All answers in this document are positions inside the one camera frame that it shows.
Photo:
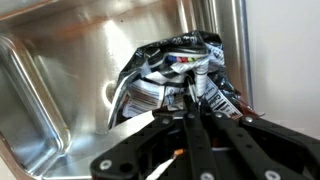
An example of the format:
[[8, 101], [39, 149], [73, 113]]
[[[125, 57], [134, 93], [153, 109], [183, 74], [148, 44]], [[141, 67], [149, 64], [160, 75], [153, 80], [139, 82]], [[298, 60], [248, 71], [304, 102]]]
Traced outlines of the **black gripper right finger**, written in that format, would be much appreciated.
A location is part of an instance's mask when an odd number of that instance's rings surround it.
[[282, 153], [277, 142], [275, 156], [268, 155], [272, 152], [271, 145], [263, 143], [269, 140], [266, 132], [253, 137], [249, 129], [252, 128], [254, 119], [248, 116], [235, 121], [220, 112], [213, 112], [206, 100], [201, 101], [201, 113], [204, 116], [205, 127], [210, 128], [219, 144], [230, 145], [236, 152], [237, 162], [240, 167], [250, 172], [255, 180], [308, 180], [302, 175], [303, 164], [300, 159], [294, 159], [289, 153]]

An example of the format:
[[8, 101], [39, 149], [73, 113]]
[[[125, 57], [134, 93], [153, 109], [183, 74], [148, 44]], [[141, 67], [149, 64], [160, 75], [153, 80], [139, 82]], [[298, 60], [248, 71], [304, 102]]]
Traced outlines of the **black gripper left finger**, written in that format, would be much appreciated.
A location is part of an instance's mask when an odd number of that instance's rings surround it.
[[214, 155], [206, 130], [200, 119], [198, 103], [194, 101], [194, 83], [187, 78], [184, 82], [186, 114], [183, 118], [187, 142], [189, 169], [192, 180], [219, 180], [220, 174], [214, 162]]

